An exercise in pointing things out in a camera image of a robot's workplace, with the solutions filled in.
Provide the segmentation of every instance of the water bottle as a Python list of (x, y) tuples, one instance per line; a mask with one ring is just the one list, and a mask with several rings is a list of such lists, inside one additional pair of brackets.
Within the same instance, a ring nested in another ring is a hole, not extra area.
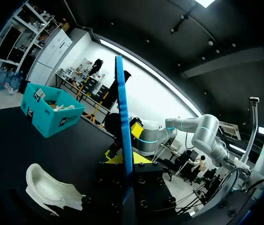
[(20, 71), (20, 72), (19, 72), (19, 74), (18, 74), (18, 78), (19, 78), (19, 88), (18, 88), (18, 89), (20, 89), (21, 84), (22, 84), (22, 82), (23, 82), (23, 80), (24, 80), (23, 71)]
[(19, 78), (18, 76), (13, 76), (13, 78), (11, 79), (9, 83), (8, 92), (10, 95), (13, 95), (17, 93), (18, 90), (19, 90)]
[(0, 71), (0, 90), (4, 89), (6, 76), (7, 76), (7, 69), (4, 68), (3, 70)]
[(14, 69), (11, 68), (8, 72), (7, 72), (7, 75), (6, 75), (6, 80), (5, 80), (5, 83), (4, 83), (4, 88), (9, 88), (9, 83), (12, 79), (12, 77), (15, 75)]

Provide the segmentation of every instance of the white cabinet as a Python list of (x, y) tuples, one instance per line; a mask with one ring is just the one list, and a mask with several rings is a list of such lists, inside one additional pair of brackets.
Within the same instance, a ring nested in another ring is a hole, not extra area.
[(58, 63), (61, 56), (65, 53), (68, 47), (72, 44), (72, 40), (67, 37), (62, 44), (56, 49), (55, 53), (49, 59), (47, 66), (54, 68), (55, 65)]
[(41, 51), (40, 56), (29, 74), (28, 81), (45, 85), (52, 70), (71, 44), (72, 41), (66, 33), (58, 29), (52, 37), (48, 39), (45, 47)]
[(45, 85), (52, 70), (52, 68), (36, 62), (28, 81), (35, 84)]
[(47, 80), (49, 79), (50, 74), (52, 73), (52, 68), (44, 67), (43, 73), (39, 76), (38, 84), (46, 85)]
[(44, 64), (36, 62), (32, 72), (30, 73), (28, 81), (30, 81), (31, 83), (39, 84), (38, 80), (41, 74), (43, 74), (44, 68), (45, 68)]
[(56, 35), (48, 40), (48, 44), (42, 50), (38, 62), (46, 65), (56, 50), (62, 45), (63, 41), (68, 37), (63, 30), (57, 30)]

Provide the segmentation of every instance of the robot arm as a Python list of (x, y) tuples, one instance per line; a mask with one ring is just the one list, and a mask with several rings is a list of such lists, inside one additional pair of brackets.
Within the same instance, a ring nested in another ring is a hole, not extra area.
[(190, 119), (166, 119), (166, 128), (177, 128), (184, 132), (194, 133), (191, 143), (208, 155), (215, 166), (231, 167), (224, 159), (228, 152), (216, 137), (219, 121), (215, 116), (205, 114)]
[[(205, 114), (201, 117), (190, 119), (166, 119), (166, 127), (162, 129), (159, 129), (158, 123), (155, 122), (145, 121), (143, 124), (144, 131), (140, 135), (137, 146), (143, 155), (154, 154), (161, 143), (177, 135), (178, 129), (184, 132), (194, 133), (191, 143), (194, 147), (209, 156), (215, 166), (223, 166), (231, 171), (243, 165), (242, 162), (238, 162), (236, 165), (233, 161), (228, 159), (226, 147), (216, 138), (219, 121), (213, 115)], [(264, 145), (259, 159), (251, 171), (251, 175), (247, 178), (250, 184), (264, 178)], [(264, 183), (258, 186), (259, 189), (263, 189), (263, 187)]]

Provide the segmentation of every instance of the black ceiling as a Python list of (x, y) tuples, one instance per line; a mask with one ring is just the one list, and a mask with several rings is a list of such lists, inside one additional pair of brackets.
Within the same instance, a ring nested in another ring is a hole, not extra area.
[[(193, 0), (66, 2), (76, 25), (91, 27), (95, 34), (144, 58), (176, 83), (203, 113), (237, 124), (244, 140), (252, 129), (248, 98), (259, 97), (259, 125), (264, 127), (264, 2), (257, 6), (252, 0), (216, 0), (208, 8)], [(75, 26), (63, 0), (49, 5), (56, 16)], [(180, 15), (186, 17), (171, 34)], [(200, 69), (210, 61), (209, 69)], [(193, 68), (200, 72), (188, 76), (187, 71)], [(255, 144), (261, 145), (263, 140), (257, 136)]]

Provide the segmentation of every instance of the computer monitor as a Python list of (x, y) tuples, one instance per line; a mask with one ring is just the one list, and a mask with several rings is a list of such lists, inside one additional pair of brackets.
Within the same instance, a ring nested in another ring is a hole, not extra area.
[(165, 143), (166, 145), (171, 145), (176, 137), (169, 138), (168, 141)]
[(196, 160), (196, 158), (198, 157), (198, 153), (195, 150), (192, 150), (191, 154), (190, 154), (190, 159), (192, 161)]

